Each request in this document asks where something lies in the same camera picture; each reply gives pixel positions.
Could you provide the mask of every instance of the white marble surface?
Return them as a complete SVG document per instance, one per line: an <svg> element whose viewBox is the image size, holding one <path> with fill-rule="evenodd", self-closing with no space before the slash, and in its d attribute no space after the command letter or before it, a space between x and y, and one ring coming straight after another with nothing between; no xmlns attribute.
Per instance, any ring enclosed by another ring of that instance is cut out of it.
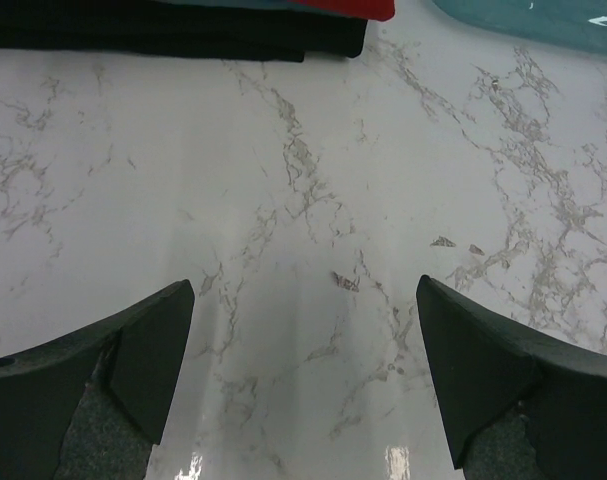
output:
<svg viewBox="0 0 607 480"><path fill-rule="evenodd" d="M423 273L607 354L607 59L397 4L353 61L0 51L0 356L197 292L149 480L463 478Z"/></svg>

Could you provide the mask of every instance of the red fabric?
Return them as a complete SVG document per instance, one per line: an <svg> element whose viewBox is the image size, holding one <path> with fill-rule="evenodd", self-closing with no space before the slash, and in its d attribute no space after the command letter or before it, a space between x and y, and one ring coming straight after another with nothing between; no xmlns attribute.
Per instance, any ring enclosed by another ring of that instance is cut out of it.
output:
<svg viewBox="0 0 607 480"><path fill-rule="evenodd" d="M292 0L348 17L384 22L394 16L394 0Z"/></svg>

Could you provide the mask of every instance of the black plastic piece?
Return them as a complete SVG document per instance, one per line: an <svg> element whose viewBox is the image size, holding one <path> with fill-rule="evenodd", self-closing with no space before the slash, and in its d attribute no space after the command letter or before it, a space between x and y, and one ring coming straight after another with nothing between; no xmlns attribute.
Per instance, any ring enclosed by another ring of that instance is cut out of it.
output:
<svg viewBox="0 0 607 480"><path fill-rule="evenodd" d="M178 282L0 358L0 480L139 480L165 428L194 293Z"/></svg>
<svg viewBox="0 0 607 480"><path fill-rule="evenodd" d="M417 299L452 461L466 478L607 480L607 356L491 312L427 276ZM507 477L514 458L486 447L503 438L503 451L515 451L515 415L528 442L518 447L521 465L531 462L529 446L538 468Z"/></svg>

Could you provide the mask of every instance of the folded clothing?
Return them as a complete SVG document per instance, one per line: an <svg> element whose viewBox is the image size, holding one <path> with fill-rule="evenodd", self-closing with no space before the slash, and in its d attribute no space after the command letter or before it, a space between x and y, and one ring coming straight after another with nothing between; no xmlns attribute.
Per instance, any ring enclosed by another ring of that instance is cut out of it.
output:
<svg viewBox="0 0 607 480"><path fill-rule="evenodd" d="M0 0L0 48L302 61L305 52L361 53L367 21L287 10L151 0Z"/></svg>
<svg viewBox="0 0 607 480"><path fill-rule="evenodd" d="M389 20L394 16L394 0L156 0L177 5L207 7L297 10L334 13L366 20Z"/></svg>
<svg viewBox="0 0 607 480"><path fill-rule="evenodd" d="M320 8L350 17L381 22L394 16L394 0L291 0L294 3Z"/></svg>

